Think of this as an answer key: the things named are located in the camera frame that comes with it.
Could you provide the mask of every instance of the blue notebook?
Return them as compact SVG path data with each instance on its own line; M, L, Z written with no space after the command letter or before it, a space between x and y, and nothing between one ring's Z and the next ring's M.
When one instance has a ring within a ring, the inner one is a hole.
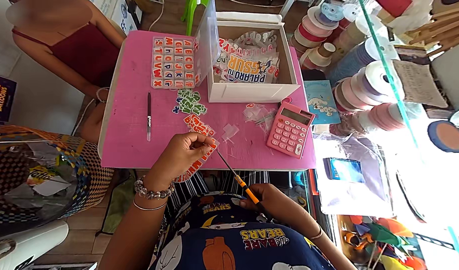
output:
M306 91L308 108L311 113L316 115L312 122L313 125L341 122L328 80L304 81L304 90Z
M326 157L323 159L328 179L364 183L361 163L357 160Z

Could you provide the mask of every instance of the navy blue shirt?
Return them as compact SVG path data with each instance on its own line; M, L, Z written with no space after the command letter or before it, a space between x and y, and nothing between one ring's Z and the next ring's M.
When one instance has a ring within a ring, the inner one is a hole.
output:
M298 232L239 206L236 194L192 198L161 235L150 269L334 270Z

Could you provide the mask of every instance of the silver bangle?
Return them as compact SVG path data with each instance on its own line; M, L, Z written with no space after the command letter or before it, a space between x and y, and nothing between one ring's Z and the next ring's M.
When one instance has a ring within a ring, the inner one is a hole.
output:
M98 98L99 101L101 101L101 102L103 102L103 103L106 103L105 100L101 100L101 98L99 97L99 91L101 91L102 89L105 89L105 90L108 90L108 91L109 91L109 88L107 88L107 87L101 87L100 89L98 89L98 90L96 91L96 97Z
M318 239L318 238L320 238L320 237L322 236L322 228L321 228L321 225L318 224L318 226L320 227L320 232L318 233L317 236L309 237L309 238L308 238L309 240L316 240L316 239Z
M152 210L158 210L160 208L163 208L165 205L166 205L167 202L165 202L163 205L161 205L160 207L156 207L156 208L142 208L140 207L139 205L136 204L136 202L133 200L133 204L134 206L136 206L137 208L141 209L141 210L144 210L144 211L152 211Z
M134 183L134 190L140 197L145 197L148 200L151 200L151 199L159 200L159 199L164 199L166 197L169 197L171 194L174 193L174 183L171 182L170 186L166 190L154 192L154 191L147 190L144 187L142 180L139 179L138 181Z

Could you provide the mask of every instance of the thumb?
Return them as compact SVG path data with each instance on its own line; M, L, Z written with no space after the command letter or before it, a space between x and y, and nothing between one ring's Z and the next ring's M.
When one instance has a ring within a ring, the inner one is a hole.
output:
M242 199L239 201L239 206L243 207L244 209L247 210L253 210L255 212L258 212L258 208L256 205L251 201L250 199Z
M211 146L203 145L203 146L201 146L199 148L191 150L191 156L193 157L194 160L197 160L200 157L202 157L202 156L206 155L207 153L209 153L210 150L211 150Z

